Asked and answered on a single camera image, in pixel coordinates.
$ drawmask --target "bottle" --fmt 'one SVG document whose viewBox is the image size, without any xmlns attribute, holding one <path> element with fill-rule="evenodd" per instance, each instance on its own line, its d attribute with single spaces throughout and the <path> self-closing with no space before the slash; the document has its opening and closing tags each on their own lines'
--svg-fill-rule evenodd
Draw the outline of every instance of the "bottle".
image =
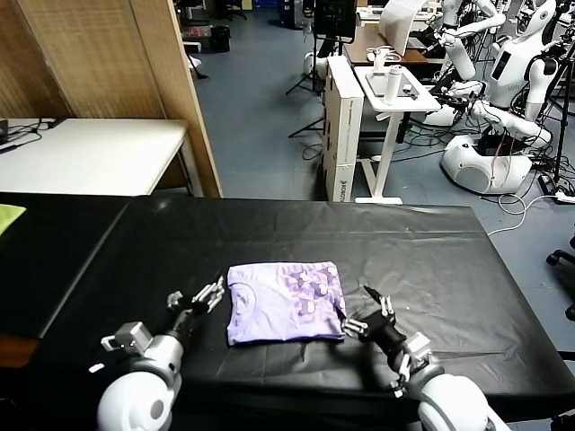
<svg viewBox="0 0 575 431">
<path fill-rule="evenodd" d="M 387 75 L 384 103 L 391 105 L 397 99 L 399 87 L 402 84 L 403 68 L 399 65 L 391 66 Z"/>
</svg>

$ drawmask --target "black table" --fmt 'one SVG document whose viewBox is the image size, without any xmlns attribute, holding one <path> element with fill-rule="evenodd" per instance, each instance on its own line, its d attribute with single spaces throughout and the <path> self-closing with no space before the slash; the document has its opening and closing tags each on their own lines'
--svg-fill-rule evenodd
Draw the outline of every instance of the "black table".
<svg viewBox="0 0 575 431">
<path fill-rule="evenodd" d="M 161 329 L 169 293 L 198 291 L 231 265 L 323 260 L 337 264 L 352 316 L 375 310 L 359 282 L 392 295 L 399 328 L 424 332 L 447 371 L 479 384 L 505 420 L 572 406 L 571 373 L 470 208 L 185 197 L 130 203 L 32 359 L 26 402 L 60 424 L 93 418 L 118 376 L 115 367 L 87 372 L 119 358 L 99 353 L 100 337 L 127 321 Z M 174 411 L 416 418 L 414 402 L 383 392 L 394 375 L 376 347 L 228 348 L 230 310 L 226 297 L 194 334 Z"/>
<path fill-rule="evenodd" d="M 41 339 L 130 198 L 0 193 L 0 333 Z"/>
</svg>

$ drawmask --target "white table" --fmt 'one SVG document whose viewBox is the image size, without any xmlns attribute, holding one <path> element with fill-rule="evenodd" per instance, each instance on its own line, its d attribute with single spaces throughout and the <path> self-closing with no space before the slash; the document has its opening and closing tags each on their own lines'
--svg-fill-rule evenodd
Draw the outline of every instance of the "white table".
<svg viewBox="0 0 575 431">
<path fill-rule="evenodd" d="M 374 111 L 380 112 L 377 115 L 378 120 L 385 119 L 389 117 L 389 124 L 385 132 L 384 146 L 381 151 L 381 159 L 379 160 L 379 166 L 377 168 L 377 173 L 371 166 L 372 161 L 369 159 L 362 159 L 361 166 L 366 175 L 367 185 L 369 186 L 369 191 L 371 192 L 371 198 L 369 199 L 359 199 L 358 202 L 376 202 L 376 203 L 401 203 L 397 199 L 386 199 L 383 198 L 383 191 L 385 185 L 385 179 L 387 178 L 387 173 L 389 172 L 389 165 L 392 161 L 392 156 L 394 155 L 395 142 L 397 140 L 397 129 L 403 118 L 405 112 L 433 112 L 439 110 L 441 106 L 438 101 L 429 93 L 428 90 L 417 80 L 413 74 L 403 68 L 403 72 L 412 87 L 417 90 L 419 96 L 416 100 L 410 97 L 398 97 L 397 100 L 388 105 L 384 103 L 383 97 L 377 97 L 371 86 L 367 82 L 367 74 L 373 71 L 371 66 L 358 66 L 354 68 L 356 76 L 358 77 L 359 83 L 363 88 L 363 91 L 371 104 Z"/>
<path fill-rule="evenodd" d="M 33 125 L 38 119 L 9 119 Z M 201 194 L 187 123 L 164 119 L 66 119 L 41 139 L 0 154 L 0 191 L 68 195 L 149 195 L 178 157 L 189 190 Z M 34 139 L 29 134 L 5 145 Z"/>
<path fill-rule="evenodd" d="M 377 24 L 381 18 L 380 13 L 371 12 L 369 7 L 358 7 L 356 8 L 356 14 L 359 17 L 359 25 L 365 27 L 366 24 Z M 426 21 L 433 18 L 434 13 L 418 13 L 411 26 L 411 31 L 424 31 L 428 28 Z"/>
</svg>

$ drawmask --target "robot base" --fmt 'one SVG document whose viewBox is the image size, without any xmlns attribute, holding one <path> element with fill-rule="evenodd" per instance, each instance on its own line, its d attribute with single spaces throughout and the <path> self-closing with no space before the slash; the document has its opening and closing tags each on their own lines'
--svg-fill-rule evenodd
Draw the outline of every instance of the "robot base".
<svg viewBox="0 0 575 431">
<path fill-rule="evenodd" d="M 446 147 L 441 167 L 458 186 L 480 195 L 516 193 L 531 170 L 526 155 L 494 157 L 478 154 L 470 136 L 456 136 Z"/>
<path fill-rule="evenodd" d="M 425 116 L 423 124 L 428 126 L 453 126 L 456 119 L 457 110 L 447 105 L 441 105 L 437 112 L 431 112 Z"/>
</svg>

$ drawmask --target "white box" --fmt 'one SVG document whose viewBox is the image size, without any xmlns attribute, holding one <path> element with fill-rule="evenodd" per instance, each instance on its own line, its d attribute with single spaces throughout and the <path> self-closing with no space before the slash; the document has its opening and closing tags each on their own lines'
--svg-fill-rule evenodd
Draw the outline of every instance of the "white box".
<svg viewBox="0 0 575 431">
<path fill-rule="evenodd" d="M 328 57 L 323 171 L 329 200 L 349 202 L 358 153 L 364 93 L 344 56 Z"/>
</svg>

